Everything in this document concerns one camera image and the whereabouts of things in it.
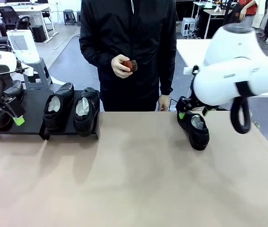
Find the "wall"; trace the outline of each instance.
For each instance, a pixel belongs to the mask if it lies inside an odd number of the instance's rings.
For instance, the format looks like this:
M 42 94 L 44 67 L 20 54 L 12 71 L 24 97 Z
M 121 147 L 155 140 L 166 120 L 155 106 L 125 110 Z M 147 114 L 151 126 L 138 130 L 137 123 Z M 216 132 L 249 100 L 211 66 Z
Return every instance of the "wall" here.
M 81 0 L 48 0 L 51 5 L 52 18 L 55 23 L 64 23 L 63 11 L 71 9 L 77 19 L 77 11 L 80 11 Z

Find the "red shirt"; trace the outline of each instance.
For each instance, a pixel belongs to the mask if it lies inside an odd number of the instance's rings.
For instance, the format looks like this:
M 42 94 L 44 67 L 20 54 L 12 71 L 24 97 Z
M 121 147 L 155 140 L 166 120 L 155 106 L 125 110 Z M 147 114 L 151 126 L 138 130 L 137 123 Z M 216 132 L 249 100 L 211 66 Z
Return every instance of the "red shirt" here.
M 246 6 L 248 3 L 250 3 L 252 0 L 239 0 L 239 4 L 242 6 Z M 254 4 L 253 6 L 249 7 L 246 10 L 247 16 L 253 16 L 257 13 L 258 5 Z

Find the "white appliance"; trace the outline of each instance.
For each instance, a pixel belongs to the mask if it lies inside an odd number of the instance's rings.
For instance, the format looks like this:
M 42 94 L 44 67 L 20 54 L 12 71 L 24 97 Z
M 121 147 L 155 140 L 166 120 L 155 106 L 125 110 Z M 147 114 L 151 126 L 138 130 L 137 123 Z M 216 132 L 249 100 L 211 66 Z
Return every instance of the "white appliance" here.
M 35 63 L 40 60 L 37 48 L 30 30 L 7 31 L 8 39 L 16 57 L 25 63 Z
M 195 28 L 195 19 L 191 17 L 184 17 L 182 21 L 181 34 L 188 36 Z

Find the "person in red shirt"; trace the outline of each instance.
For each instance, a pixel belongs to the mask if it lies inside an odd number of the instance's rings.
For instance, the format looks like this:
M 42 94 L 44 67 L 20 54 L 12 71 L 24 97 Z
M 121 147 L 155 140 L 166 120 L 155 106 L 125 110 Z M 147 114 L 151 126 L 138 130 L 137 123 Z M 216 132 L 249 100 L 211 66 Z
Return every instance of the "person in red shirt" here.
M 246 26 L 251 26 L 253 19 L 257 13 L 258 5 L 255 0 L 239 0 L 239 4 L 243 6 L 240 13 L 240 21 Z

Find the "black jacket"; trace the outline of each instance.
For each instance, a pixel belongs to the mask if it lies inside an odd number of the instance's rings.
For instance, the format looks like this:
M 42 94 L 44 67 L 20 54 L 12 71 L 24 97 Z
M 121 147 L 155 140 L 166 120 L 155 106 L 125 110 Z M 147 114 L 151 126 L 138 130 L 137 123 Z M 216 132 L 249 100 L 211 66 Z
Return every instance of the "black jacket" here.
M 98 68 L 101 99 L 139 100 L 169 95 L 176 55 L 174 0 L 82 0 L 80 49 Z M 138 71 L 117 77 L 112 59 L 136 60 Z

